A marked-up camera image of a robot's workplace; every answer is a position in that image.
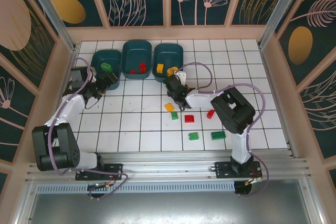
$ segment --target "white tile floor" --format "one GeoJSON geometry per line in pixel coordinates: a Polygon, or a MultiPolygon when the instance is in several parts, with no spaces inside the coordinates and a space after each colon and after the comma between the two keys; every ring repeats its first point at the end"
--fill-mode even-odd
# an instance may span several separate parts
{"type": "MultiPolygon", "coordinates": [[[[84,41],[79,57],[89,62],[98,50],[122,50],[126,41],[84,41]]],[[[152,51],[159,43],[178,43],[184,49],[184,63],[199,61],[211,69],[214,81],[208,90],[218,90],[233,83],[250,83],[266,97],[266,111],[251,132],[253,149],[287,148],[279,116],[271,94],[266,72],[255,40],[151,40],[152,51]]],[[[189,66],[186,84],[207,85],[210,75],[202,66],[189,66]]],[[[253,89],[239,87],[259,114],[261,97],[253,89]]],[[[78,144],[90,152],[209,151],[231,149],[230,133],[215,114],[210,120],[207,110],[195,108],[178,111],[172,120],[164,105],[174,101],[166,88],[150,75],[145,80],[128,80],[121,76],[120,85],[90,110],[84,110],[72,125],[78,144]],[[193,115],[195,123],[185,123],[184,116],[193,115]],[[226,133],[225,140],[211,140],[211,132],[226,133]],[[190,141],[188,133],[197,132],[199,140],[190,141]]]]}

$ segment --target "red block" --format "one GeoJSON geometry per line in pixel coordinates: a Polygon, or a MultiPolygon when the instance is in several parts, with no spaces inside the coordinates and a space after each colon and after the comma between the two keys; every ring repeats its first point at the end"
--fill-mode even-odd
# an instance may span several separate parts
{"type": "Polygon", "coordinates": [[[194,119],[194,116],[193,115],[185,115],[184,116],[184,121],[186,123],[194,123],[195,122],[195,119],[194,119]]]}
{"type": "Polygon", "coordinates": [[[209,118],[209,119],[211,119],[212,116],[214,115],[214,113],[215,113],[215,110],[210,110],[210,111],[207,113],[206,117],[209,118]]]}
{"type": "Polygon", "coordinates": [[[141,62],[140,63],[140,73],[146,73],[146,72],[147,72],[146,63],[141,62]]]}

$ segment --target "yellow cube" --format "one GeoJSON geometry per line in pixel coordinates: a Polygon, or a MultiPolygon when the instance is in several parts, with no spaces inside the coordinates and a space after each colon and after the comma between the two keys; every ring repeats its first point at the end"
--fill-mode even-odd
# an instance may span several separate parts
{"type": "Polygon", "coordinates": [[[168,68],[167,76],[172,76],[175,73],[175,71],[178,71],[178,67],[168,68]]]}
{"type": "Polygon", "coordinates": [[[157,73],[163,73],[163,64],[157,64],[156,72],[157,73]]]}
{"type": "Polygon", "coordinates": [[[172,112],[174,110],[174,106],[171,103],[167,103],[164,107],[168,112],[172,112]]]}

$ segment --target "green cube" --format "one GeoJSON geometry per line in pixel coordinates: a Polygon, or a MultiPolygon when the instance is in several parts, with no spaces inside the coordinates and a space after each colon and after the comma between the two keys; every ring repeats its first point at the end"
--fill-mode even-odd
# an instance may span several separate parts
{"type": "Polygon", "coordinates": [[[189,133],[188,136],[189,136],[189,140],[191,140],[191,141],[198,140],[198,133],[197,132],[189,133]]]}
{"type": "Polygon", "coordinates": [[[225,139],[225,132],[224,131],[216,131],[211,133],[211,139],[217,140],[217,139],[225,139]]]}
{"type": "Polygon", "coordinates": [[[179,119],[179,117],[178,117],[176,111],[172,111],[171,114],[172,114],[172,120],[177,120],[177,119],[179,119]]]}
{"type": "Polygon", "coordinates": [[[110,64],[103,62],[100,67],[103,72],[112,73],[112,66],[110,64]]]}

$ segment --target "cable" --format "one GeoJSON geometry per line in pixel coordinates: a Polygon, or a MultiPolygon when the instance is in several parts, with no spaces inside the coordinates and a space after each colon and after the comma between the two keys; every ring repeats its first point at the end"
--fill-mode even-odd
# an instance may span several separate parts
{"type": "Polygon", "coordinates": [[[95,106],[95,105],[99,102],[99,100],[100,100],[100,99],[97,99],[97,101],[94,103],[94,105],[92,105],[92,106],[90,106],[90,107],[88,107],[88,108],[87,108],[86,105],[85,105],[84,108],[85,108],[86,110],[89,110],[90,108],[92,108],[93,106],[95,106]]]}
{"type": "Polygon", "coordinates": [[[182,69],[184,69],[186,66],[189,66],[189,65],[201,65],[201,66],[205,67],[209,71],[209,73],[210,73],[210,83],[208,85],[206,85],[206,86],[202,86],[202,87],[199,87],[197,89],[199,90],[199,89],[205,89],[205,88],[210,87],[210,85],[211,85],[211,83],[213,81],[213,77],[212,77],[212,73],[211,73],[210,68],[206,64],[203,64],[203,63],[200,63],[200,62],[190,62],[190,63],[188,63],[188,64],[183,65],[182,67],[180,67],[178,69],[178,71],[176,71],[176,73],[179,72],[179,71],[181,71],[182,69]]]}
{"type": "Polygon", "coordinates": [[[261,162],[261,164],[264,166],[265,168],[265,171],[266,171],[266,183],[264,185],[264,187],[256,192],[256,193],[253,193],[253,194],[248,194],[248,195],[245,195],[246,197],[250,197],[250,196],[255,196],[255,195],[258,195],[260,194],[261,192],[263,192],[267,186],[268,186],[268,182],[269,182],[269,171],[268,171],[268,168],[266,166],[266,164],[264,163],[264,161],[261,160],[261,158],[259,158],[257,155],[255,155],[254,153],[252,153],[251,149],[250,149],[250,146],[249,146],[249,136],[250,136],[250,131],[251,131],[251,128],[253,127],[253,125],[255,125],[255,123],[261,118],[262,114],[264,113],[265,111],[265,107],[266,107],[266,99],[265,99],[265,96],[264,94],[262,93],[262,91],[260,89],[258,89],[256,86],[252,85],[252,84],[248,84],[248,83],[237,83],[237,84],[233,84],[233,85],[229,85],[223,89],[220,89],[220,90],[216,90],[216,91],[200,91],[200,89],[203,89],[203,88],[207,88],[211,85],[212,81],[213,81],[213,76],[212,76],[212,73],[211,73],[211,70],[210,68],[203,64],[203,63],[200,63],[200,62],[191,62],[191,63],[188,63],[186,65],[183,65],[181,68],[179,68],[178,71],[181,71],[183,68],[185,68],[186,66],[189,66],[189,65],[201,65],[203,67],[205,67],[209,73],[210,73],[210,82],[207,86],[203,86],[203,87],[200,87],[200,88],[197,88],[197,91],[200,93],[200,94],[214,94],[214,93],[222,93],[228,89],[231,89],[231,88],[234,88],[234,87],[239,87],[239,86],[245,86],[245,87],[250,87],[254,90],[256,90],[260,96],[261,96],[261,99],[262,99],[262,107],[261,107],[261,111],[259,113],[259,115],[256,117],[256,119],[249,125],[249,127],[247,128],[246,130],[246,148],[247,148],[247,151],[249,152],[249,154],[251,156],[253,156],[254,158],[256,158],[259,162],[261,162]]]}
{"type": "Polygon", "coordinates": [[[256,171],[253,170],[252,168],[250,168],[250,171],[253,172],[253,174],[254,174],[255,176],[257,176],[257,177],[259,177],[259,178],[261,177],[261,176],[260,176],[259,174],[257,174],[256,171]]]}
{"type": "Polygon", "coordinates": [[[115,181],[115,177],[114,176],[110,176],[111,178],[110,178],[110,181],[109,181],[109,183],[113,180],[113,186],[115,185],[115,183],[116,183],[116,181],[115,181]]]}
{"type": "MultiPolygon", "coordinates": [[[[48,131],[48,153],[49,153],[49,156],[50,156],[50,161],[51,161],[51,165],[53,167],[53,169],[55,170],[55,172],[59,175],[64,175],[66,172],[68,172],[69,170],[71,170],[70,168],[67,168],[65,171],[61,172],[57,165],[56,165],[56,162],[55,162],[55,158],[54,158],[54,154],[52,153],[53,152],[53,149],[52,149],[52,143],[51,143],[51,134],[53,132],[53,129],[55,127],[55,124],[56,122],[59,120],[59,116],[61,115],[62,111],[64,110],[64,108],[67,106],[67,104],[76,96],[79,94],[80,91],[83,90],[83,88],[85,87],[85,85],[89,82],[89,71],[91,71],[90,69],[90,65],[89,63],[83,59],[83,58],[77,58],[75,59],[75,62],[77,60],[82,60],[85,62],[85,64],[87,65],[87,68],[88,68],[88,75],[86,77],[86,80],[84,81],[83,85],[74,93],[72,94],[63,104],[62,106],[59,108],[58,112],[56,113],[56,116],[54,118],[54,120],[52,121],[51,125],[50,125],[50,128],[49,128],[49,131],[48,131]]],[[[101,196],[100,198],[93,198],[91,196],[91,191],[89,192],[89,195],[91,197],[91,199],[96,199],[96,200],[99,200],[99,199],[104,199],[104,198],[107,198],[109,197],[110,195],[112,195],[116,190],[118,190],[125,182],[126,180],[128,179],[128,175],[126,173],[108,173],[108,172],[101,172],[99,170],[92,170],[92,169],[76,169],[74,168],[73,170],[79,170],[79,171],[86,171],[86,172],[90,172],[90,173],[98,173],[98,174],[105,174],[105,175],[118,175],[118,176],[125,176],[126,178],[123,180],[123,182],[121,182],[113,191],[111,191],[110,193],[108,194],[104,194],[103,196],[101,196]]]]}

